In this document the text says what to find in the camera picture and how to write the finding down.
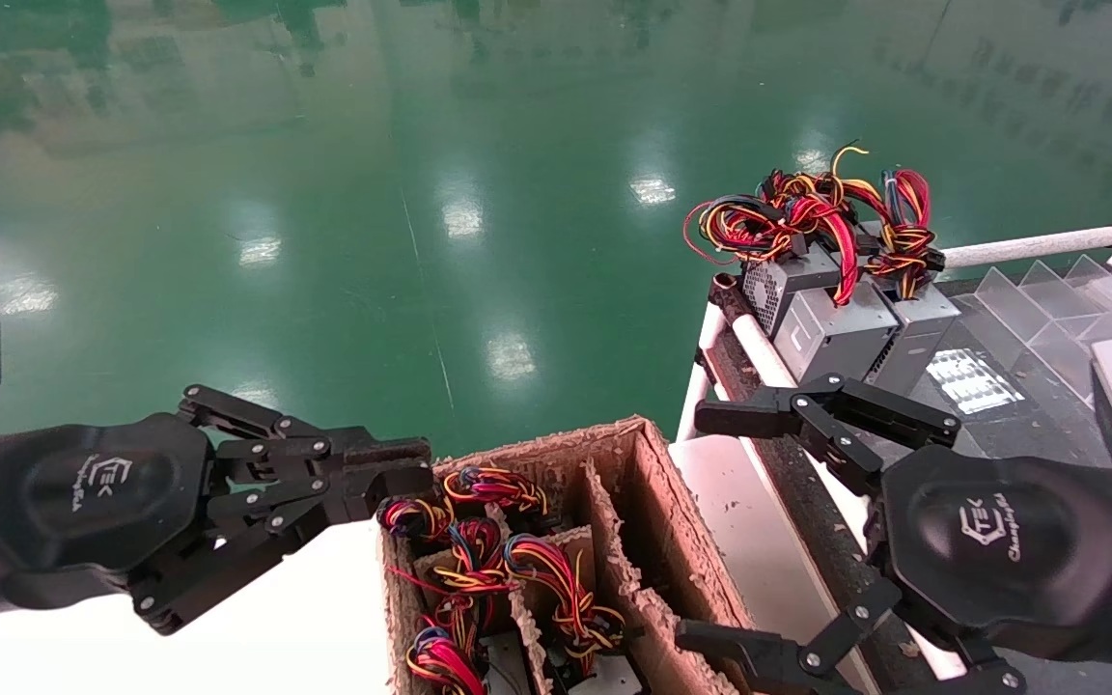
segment robotic arm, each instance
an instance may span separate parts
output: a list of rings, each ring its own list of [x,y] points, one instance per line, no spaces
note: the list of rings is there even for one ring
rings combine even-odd
[[[176,633],[330,525],[429,492],[429,461],[425,439],[320,429],[199,384],[176,414],[0,436],[0,612],[125,593]]]
[[[698,430],[793,436],[870,497],[866,562],[878,579],[811,643],[685,620],[677,646],[737,661],[756,692],[847,695],[834,668],[894,612],[957,653],[963,677],[904,694],[1014,694],[1023,675],[994,647],[1112,663],[1112,471],[950,449],[961,423],[837,375],[703,401]],[[846,426],[913,449],[886,470]]]

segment wire bundle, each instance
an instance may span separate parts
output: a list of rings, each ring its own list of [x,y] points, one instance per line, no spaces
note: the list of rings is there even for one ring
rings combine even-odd
[[[438,625],[429,625],[415,636],[406,652],[406,665],[441,695],[487,695],[467,654]]]
[[[503,508],[547,516],[547,494],[517,471],[468,466],[445,476],[445,493],[454,502],[494,502]]]
[[[595,594],[578,582],[582,552],[570,567],[568,558],[555,545],[519,533],[504,546],[504,564],[510,575],[539,582],[559,599],[553,622],[564,633],[565,652],[578,663],[584,677],[590,676],[595,652],[620,647],[626,620],[612,608],[596,606]]]
[[[449,537],[454,508],[447,498],[443,505],[420,500],[418,497],[394,497],[380,503],[376,520],[396,537],[434,543]]]
[[[930,181],[913,170],[882,172],[883,200],[867,180],[844,181],[848,195],[865,202],[882,219],[883,251],[866,269],[893,277],[901,299],[912,299],[926,280],[934,234],[930,231]]]
[[[436,624],[449,629],[454,643],[471,658],[478,633],[494,618],[492,594],[510,589],[504,568],[504,544],[499,524],[485,518],[466,518],[449,528],[456,568],[436,567],[436,576],[451,593],[438,604]]]
[[[892,195],[883,200],[877,189],[862,179],[842,179],[838,159],[846,152],[867,155],[860,147],[842,147],[831,160],[831,170],[813,177],[806,172],[785,175],[775,170],[754,195],[725,195],[702,202],[684,218],[684,241],[711,262],[725,265],[703,251],[689,238],[689,224],[697,217],[698,234],[716,251],[727,251],[739,260],[770,262],[794,251],[795,237],[826,237],[838,249],[840,277],[834,304],[843,307],[852,299],[860,279],[856,224],[852,199],[865,202],[882,220],[883,250],[865,265],[865,271],[896,280],[903,299],[911,299],[927,277],[934,235],[930,222],[930,185],[913,170],[887,172]]]

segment cardboard compartment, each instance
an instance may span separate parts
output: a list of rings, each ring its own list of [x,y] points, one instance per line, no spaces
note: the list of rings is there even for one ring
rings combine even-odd
[[[629,643],[629,652],[652,692],[744,692],[738,674],[727,664],[712,667],[702,655],[681,652],[672,643],[683,617],[746,628],[753,628],[754,620],[728,579],[719,550],[679,470],[667,458],[667,444],[654,423],[633,417],[544,436],[441,461],[435,470],[443,477],[465,466],[503,467],[534,479],[573,528],[565,536],[582,537],[586,529],[578,527],[588,525],[596,602],[620,610],[631,628],[643,629],[643,636]],[[497,518],[499,514],[489,509],[488,515]],[[406,542],[383,538],[384,566],[414,570],[415,557]],[[428,695],[427,684],[406,669],[406,651],[424,612],[423,596],[388,570],[384,590],[393,689],[398,695]],[[537,637],[546,616],[530,608],[547,608],[534,604],[537,598],[526,593],[527,588],[520,588],[510,594],[510,616],[522,633],[530,666],[538,669],[544,651]],[[539,695],[550,692],[543,678],[534,685]]]

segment shiny floor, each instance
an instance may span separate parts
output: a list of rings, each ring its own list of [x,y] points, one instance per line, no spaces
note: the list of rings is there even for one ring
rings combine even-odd
[[[684,212],[853,138],[944,246],[1112,224],[1111,1],[0,0],[0,431],[671,434]]]

